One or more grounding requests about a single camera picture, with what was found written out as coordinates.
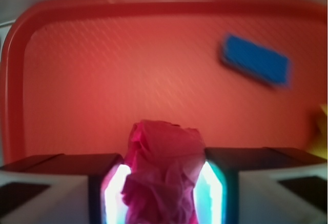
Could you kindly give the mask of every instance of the pink tissue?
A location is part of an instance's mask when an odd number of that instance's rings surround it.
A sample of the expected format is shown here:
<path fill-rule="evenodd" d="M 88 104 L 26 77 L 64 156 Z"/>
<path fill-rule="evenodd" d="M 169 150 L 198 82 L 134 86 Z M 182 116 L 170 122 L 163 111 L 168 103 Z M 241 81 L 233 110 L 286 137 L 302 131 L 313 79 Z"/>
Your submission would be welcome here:
<path fill-rule="evenodd" d="M 128 146 L 126 223 L 197 223 L 193 188 L 205 162 L 198 130 L 143 120 L 133 126 Z"/>

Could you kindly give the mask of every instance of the textured tray surface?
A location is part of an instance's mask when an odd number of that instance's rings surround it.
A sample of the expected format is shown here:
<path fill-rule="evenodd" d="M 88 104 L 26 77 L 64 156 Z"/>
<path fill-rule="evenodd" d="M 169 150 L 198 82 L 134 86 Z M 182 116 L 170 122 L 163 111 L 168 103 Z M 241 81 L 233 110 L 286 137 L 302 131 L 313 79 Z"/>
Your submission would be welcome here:
<path fill-rule="evenodd" d="M 132 125 L 198 128 L 207 146 L 304 148 L 326 103 L 325 24 L 286 17 L 161 15 L 57 22 L 24 59 L 26 154 L 122 155 Z M 291 87 L 273 89 L 221 63 L 233 33 L 286 55 Z"/>

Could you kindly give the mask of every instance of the orange tray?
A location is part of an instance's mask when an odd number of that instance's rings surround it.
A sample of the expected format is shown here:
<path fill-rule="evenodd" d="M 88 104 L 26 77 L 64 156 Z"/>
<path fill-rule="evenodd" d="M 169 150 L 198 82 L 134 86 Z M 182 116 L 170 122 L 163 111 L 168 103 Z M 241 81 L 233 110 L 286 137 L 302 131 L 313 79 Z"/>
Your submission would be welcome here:
<path fill-rule="evenodd" d="M 303 0 L 51 0 L 23 13 L 1 62 L 5 163 L 125 154 L 132 125 L 198 128 L 207 146 L 305 148 L 327 102 L 327 10 Z M 232 33 L 285 54 L 291 86 L 221 64 Z"/>

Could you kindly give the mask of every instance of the white light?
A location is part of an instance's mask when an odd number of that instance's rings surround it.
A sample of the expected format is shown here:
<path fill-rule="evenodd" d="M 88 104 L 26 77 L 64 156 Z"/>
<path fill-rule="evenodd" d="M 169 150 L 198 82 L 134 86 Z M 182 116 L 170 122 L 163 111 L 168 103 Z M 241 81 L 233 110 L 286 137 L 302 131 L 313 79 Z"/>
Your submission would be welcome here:
<path fill-rule="evenodd" d="M 105 189 L 107 224 L 125 223 L 128 207 L 123 203 L 121 191 L 129 174 L 131 174 L 129 166 L 120 165 Z"/>
<path fill-rule="evenodd" d="M 194 188 L 195 209 L 199 223 L 222 223 L 223 186 L 210 164 L 205 162 Z"/>

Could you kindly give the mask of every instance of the blue sponge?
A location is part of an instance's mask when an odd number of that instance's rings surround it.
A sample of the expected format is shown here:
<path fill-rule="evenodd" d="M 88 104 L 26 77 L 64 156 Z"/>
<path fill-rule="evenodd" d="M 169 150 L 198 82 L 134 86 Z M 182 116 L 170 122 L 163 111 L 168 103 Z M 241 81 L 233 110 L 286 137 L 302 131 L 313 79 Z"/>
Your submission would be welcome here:
<path fill-rule="evenodd" d="M 269 84 L 288 83 L 289 60 L 275 51 L 230 35 L 223 48 L 224 61 Z"/>

